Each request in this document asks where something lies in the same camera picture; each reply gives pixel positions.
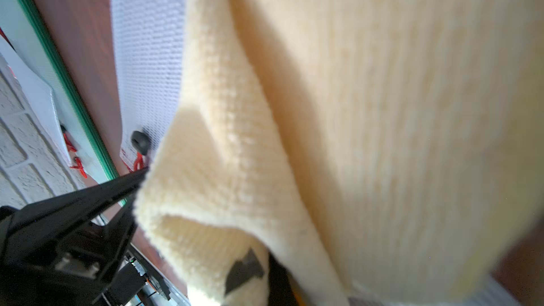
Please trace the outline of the white red zip document bag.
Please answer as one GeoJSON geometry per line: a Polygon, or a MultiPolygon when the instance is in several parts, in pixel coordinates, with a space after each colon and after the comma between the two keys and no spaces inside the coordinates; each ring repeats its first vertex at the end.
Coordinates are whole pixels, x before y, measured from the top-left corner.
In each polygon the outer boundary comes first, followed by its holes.
{"type": "Polygon", "coordinates": [[[38,118],[38,122],[50,137],[53,147],[59,151],[69,168],[77,170],[83,178],[87,179],[88,175],[82,161],[77,156],[77,149],[60,124],[51,86],[39,78],[18,56],[3,31],[1,31],[1,56],[18,81],[31,110],[38,118]]]}

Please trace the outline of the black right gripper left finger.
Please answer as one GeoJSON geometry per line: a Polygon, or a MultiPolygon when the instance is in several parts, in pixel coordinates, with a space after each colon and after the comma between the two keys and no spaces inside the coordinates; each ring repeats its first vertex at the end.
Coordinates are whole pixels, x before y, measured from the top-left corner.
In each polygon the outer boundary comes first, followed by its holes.
{"type": "Polygon", "coordinates": [[[225,280],[225,295],[232,293],[253,278],[262,279],[265,270],[253,249],[231,266],[225,280]]]}

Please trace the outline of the yellow wiping cloth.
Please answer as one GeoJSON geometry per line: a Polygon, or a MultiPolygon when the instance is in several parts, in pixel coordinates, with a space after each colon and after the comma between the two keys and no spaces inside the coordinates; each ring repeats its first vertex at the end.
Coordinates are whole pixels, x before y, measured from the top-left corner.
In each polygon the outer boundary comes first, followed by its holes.
{"type": "Polygon", "coordinates": [[[265,305],[471,296],[543,214],[543,0],[187,0],[135,218],[188,287],[265,305]],[[265,275],[225,295],[253,249],[265,275]]]}

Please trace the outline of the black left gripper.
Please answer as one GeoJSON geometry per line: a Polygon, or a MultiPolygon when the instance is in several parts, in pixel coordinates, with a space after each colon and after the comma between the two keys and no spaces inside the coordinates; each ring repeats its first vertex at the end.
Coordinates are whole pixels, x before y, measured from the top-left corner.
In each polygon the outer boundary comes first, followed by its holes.
{"type": "Polygon", "coordinates": [[[147,169],[80,191],[1,208],[1,304],[93,305],[133,238],[147,169]]]}

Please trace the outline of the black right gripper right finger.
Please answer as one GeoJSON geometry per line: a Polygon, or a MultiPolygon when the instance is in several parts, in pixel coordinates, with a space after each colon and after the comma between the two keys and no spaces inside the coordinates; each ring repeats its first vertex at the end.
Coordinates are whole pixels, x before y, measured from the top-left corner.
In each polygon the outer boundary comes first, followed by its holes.
{"type": "Polygon", "coordinates": [[[287,270],[269,255],[269,301],[268,306],[299,306],[290,285],[287,270]]]}

